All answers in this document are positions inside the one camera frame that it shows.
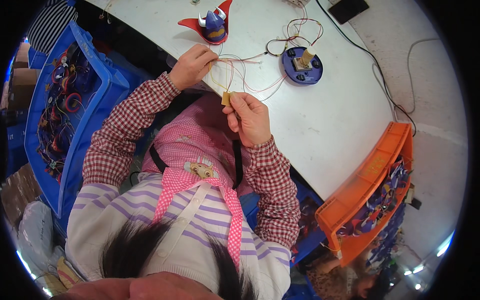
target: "silver horn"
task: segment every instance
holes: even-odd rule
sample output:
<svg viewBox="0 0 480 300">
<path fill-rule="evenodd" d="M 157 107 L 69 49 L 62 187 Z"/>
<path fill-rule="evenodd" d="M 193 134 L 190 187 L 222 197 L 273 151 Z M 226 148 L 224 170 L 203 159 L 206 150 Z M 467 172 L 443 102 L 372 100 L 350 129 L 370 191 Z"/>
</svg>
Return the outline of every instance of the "silver horn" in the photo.
<svg viewBox="0 0 480 300">
<path fill-rule="evenodd" d="M 206 21 L 204 19 L 202 19 L 202 14 L 199 12 L 198 13 L 198 24 L 200 25 L 200 27 L 206 27 Z"/>
<path fill-rule="evenodd" d="M 216 10 L 218 10 L 218 16 L 219 16 L 220 18 L 222 18 L 222 20 L 225 20 L 225 19 L 227 18 L 227 15 L 223 12 L 223 10 L 221 10 L 221 9 L 218 8 L 218 7 L 215 7 L 215 8 L 216 8 Z"/>
</svg>

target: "cartoon print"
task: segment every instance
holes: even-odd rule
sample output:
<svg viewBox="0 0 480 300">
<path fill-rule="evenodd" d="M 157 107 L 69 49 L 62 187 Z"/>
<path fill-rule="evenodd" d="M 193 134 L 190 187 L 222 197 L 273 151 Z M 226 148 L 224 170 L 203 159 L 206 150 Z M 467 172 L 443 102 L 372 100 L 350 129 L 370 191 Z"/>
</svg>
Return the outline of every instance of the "cartoon print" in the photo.
<svg viewBox="0 0 480 300">
<path fill-rule="evenodd" d="M 213 163 L 207 157 L 199 156 L 196 162 L 187 161 L 183 165 L 185 171 L 198 175 L 201 179 L 218 178 L 217 171 L 213 170 Z"/>
<path fill-rule="evenodd" d="M 176 140 L 176 142 L 186 142 L 186 141 L 188 141 L 188 140 L 191 139 L 191 138 L 192 138 L 191 135 L 181 134 L 181 135 L 180 135 L 180 138 L 178 138 L 178 139 Z"/>
</svg>

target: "mobile phone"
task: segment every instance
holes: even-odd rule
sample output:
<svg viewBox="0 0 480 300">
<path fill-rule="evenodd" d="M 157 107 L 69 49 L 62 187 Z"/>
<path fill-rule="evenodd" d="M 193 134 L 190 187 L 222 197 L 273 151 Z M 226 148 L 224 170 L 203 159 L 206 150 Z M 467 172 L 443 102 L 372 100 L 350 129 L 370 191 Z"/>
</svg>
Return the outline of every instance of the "mobile phone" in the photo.
<svg viewBox="0 0 480 300">
<path fill-rule="evenodd" d="M 364 0 L 340 0 L 328 11 L 340 24 L 343 24 L 367 8 L 369 6 Z"/>
</svg>

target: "round purple base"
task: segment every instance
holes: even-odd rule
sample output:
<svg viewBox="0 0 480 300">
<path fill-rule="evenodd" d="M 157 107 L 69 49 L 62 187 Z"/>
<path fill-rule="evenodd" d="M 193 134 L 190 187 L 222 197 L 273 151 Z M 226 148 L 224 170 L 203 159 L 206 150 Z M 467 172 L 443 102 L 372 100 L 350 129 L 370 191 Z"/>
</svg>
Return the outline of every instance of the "round purple base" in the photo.
<svg viewBox="0 0 480 300">
<path fill-rule="evenodd" d="M 305 49 L 305 47 L 293 47 L 287 49 L 282 55 L 282 64 L 288 77 L 294 82 L 304 85 L 315 84 L 320 80 L 322 73 L 324 72 L 324 67 L 318 56 L 315 55 L 310 62 L 313 62 L 314 60 L 318 61 L 320 64 L 319 68 L 313 67 L 310 71 L 297 72 L 293 66 L 293 59 L 301 57 Z M 289 51 L 294 51 L 295 55 L 292 57 L 288 56 Z M 299 79 L 299 77 L 301 78 L 300 75 L 303 75 L 304 80 Z"/>
</svg>

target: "plastic bag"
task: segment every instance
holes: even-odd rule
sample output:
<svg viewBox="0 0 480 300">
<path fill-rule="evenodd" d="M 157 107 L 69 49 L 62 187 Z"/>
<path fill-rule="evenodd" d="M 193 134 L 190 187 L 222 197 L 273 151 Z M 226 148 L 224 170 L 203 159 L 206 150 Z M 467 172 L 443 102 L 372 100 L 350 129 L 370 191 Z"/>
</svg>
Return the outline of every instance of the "plastic bag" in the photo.
<svg viewBox="0 0 480 300">
<path fill-rule="evenodd" d="M 41 201 L 29 203 L 18 227 L 18 245 L 23 259 L 33 274 L 57 269 L 57 261 L 64 256 L 63 249 L 53 249 L 53 221 L 51 210 Z"/>
</svg>

